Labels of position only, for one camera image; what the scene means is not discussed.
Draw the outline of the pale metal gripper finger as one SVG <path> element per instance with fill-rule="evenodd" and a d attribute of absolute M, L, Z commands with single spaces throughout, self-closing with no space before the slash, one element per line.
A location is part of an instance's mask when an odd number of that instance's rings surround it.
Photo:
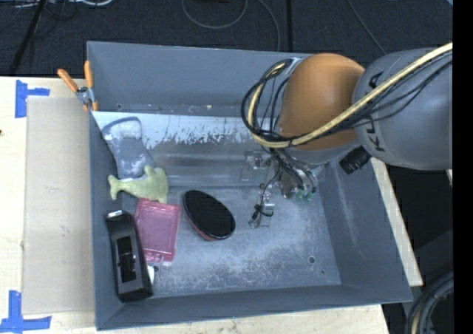
<path fill-rule="evenodd" d="M 270 167 L 271 158 L 266 151 L 245 151 L 240 171 L 240 179 L 245 182 L 262 179 L 268 174 Z"/>
<path fill-rule="evenodd" d="M 253 214 L 248 221 L 250 228 L 268 228 L 275 211 L 275 205 L 272 202 L 263 200 L 254 207 Z"/>

